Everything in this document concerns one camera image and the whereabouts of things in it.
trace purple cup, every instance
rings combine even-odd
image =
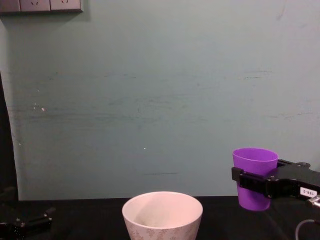
[[[277,167],[278,154],[263,148],[239,148],[233,151],[233,164],[248,173],[265,176]],[[270,206],[270,199],[263,194],[242,188],[237,184],[241,207],[251,211],[264,211]]]

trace white label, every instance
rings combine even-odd
[[[304,187],[300,187],[300,194],[310,198],[316,197],[318,195],[317,191],[310,190]]]

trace electrical outlet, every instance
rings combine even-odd
[[[21,12],[49,12],[50,0],[20,0]]]
[[[51,11],[82,12],[81,0],[50,0]]]
[[[20,12],[19,0],[0,0],[0,13]]]

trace gray cable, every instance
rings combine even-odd
[[[302,225],[307,224],[307,223],[315,223],[316,221],[313,219],[307,219],[307,220],[303,220],[301,221],[298,226],[296,226],[295,228],[295,240],[299,240],[299,230],[302,227]]]

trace table surface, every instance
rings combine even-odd
[[[270,209],[242,209],[236,196],[197,197],[203,216],[197,240],[293,240],[297,224],[319,219],[320,210],[294,199],[274,200]],[[42,215],[55,207],[51,231],[30,240],[129,240],[121,209],[128,199],[20,201],[0,206],[0,222]],[[306,224],[301,240],[319,240],[320,227]]]

